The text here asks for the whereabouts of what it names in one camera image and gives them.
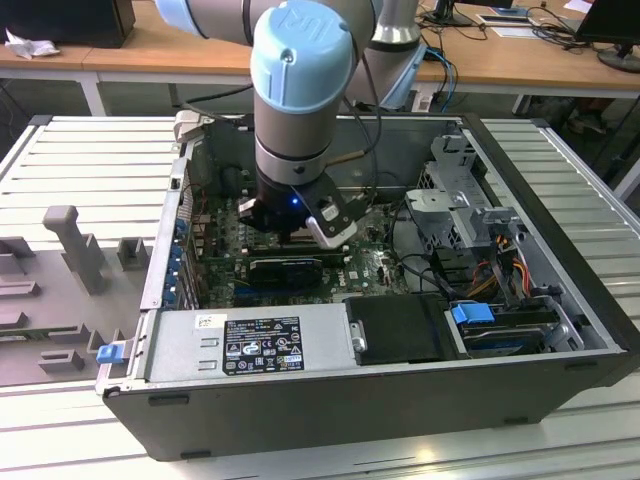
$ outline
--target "light blue robot joint cap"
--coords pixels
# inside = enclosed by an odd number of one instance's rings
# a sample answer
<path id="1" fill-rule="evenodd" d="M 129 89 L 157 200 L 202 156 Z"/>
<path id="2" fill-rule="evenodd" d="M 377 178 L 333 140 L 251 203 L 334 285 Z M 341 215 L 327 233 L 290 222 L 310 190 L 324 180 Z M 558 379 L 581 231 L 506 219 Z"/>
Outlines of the light blue robot joint cap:
<path id="1" fill-rule="evenodd" d="M 168 25 L 202 36 L 191 16 L 187 0 L 156 0 L 156 7 Z"/>
<path id="2" fill-rule="evenodd" d="M 333 9 L 290 0 L 260 17 L 254 39 L 251 78 L 272 108 L 313 113 L 342 96 L 353 71 L 353 40 Z"/>

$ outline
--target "blue latch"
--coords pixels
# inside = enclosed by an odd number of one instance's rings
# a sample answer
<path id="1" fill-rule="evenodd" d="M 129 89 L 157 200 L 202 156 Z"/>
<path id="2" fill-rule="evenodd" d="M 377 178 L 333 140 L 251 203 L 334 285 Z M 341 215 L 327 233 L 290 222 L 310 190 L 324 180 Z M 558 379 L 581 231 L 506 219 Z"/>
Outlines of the blue latch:
<path id="1" fill-rule="evenodd" d="M 456 324 L 493 323 L 491 307 L 487 303 L 461 303 L 451 309 Z"/>
<path id="2" fill-rule="evenodd" d="M 171 290 L 165 290 L 162 292 L 162 300 L 172 305 L 176 303 L 176 294 Z"/>
<path id="3" fill-rule="evenodd" d="M 124 363 L 124 344 L 103 345 L 98 349 L 96 360 L 99 364 Z"/>
<path id="4" fill-rule="evenodd" d="M 164 277 L 164 283 L 166 283 L 170 287 L 175 287 L 178 283 L 178 276 L 169 273 L 166 277 Z"/>
<path id="5" fill-rule="evenodd" d="M 182 218 L 176 219 L 176 230 L 178 233 L 185 233 L 187 231 L 187 222 Z"/>
<path id="6" fill-rule="evenodd" d="M 182 247 L 180 245 L 171 245 L 171 256 L 180 258 L 182 256 Z"/>

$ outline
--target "computer case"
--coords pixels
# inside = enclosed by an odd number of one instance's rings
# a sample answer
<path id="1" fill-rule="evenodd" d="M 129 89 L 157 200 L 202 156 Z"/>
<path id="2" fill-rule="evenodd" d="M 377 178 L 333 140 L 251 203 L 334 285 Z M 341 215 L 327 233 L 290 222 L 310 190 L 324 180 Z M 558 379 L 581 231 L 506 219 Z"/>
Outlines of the computer case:
<path id="1" fill-rule="evenodd" d="M 5 29 L 30 40 L 120 48 L 133 29 L 132 0 L 3 0 L 0 37 Z"/>

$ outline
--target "sticker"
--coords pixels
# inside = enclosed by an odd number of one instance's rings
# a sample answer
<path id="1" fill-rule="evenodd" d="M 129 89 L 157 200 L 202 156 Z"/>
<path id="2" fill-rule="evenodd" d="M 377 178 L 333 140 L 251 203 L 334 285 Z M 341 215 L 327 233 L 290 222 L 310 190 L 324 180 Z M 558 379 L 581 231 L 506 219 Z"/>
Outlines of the sticker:
<path id="1" fill-rule="evenodd" d="M 226 320 L 226 313 L 196 315 L 196 328 L 222 328 Z"/>
<path id="2" fill-rule="evenodd" d="M 255 320 L 213 319 L 224 323 L 224 361 L 227 375 L 251 375 L 304 370 L 299 317 Z"/>

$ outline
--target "black plastic cover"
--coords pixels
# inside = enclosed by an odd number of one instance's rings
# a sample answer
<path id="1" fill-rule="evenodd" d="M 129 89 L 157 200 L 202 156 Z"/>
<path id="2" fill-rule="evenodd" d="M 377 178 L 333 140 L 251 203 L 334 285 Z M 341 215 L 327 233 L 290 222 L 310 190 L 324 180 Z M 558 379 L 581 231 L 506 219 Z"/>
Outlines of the black plastic cover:
<path id="1" fill-rule="evenodd" d="M 459 358 L 440 296 L 354 297 L 345 303 L 349 322 L 360 323 L 366 337 L 366 352 L 356 355 L 358 365 Z"/>

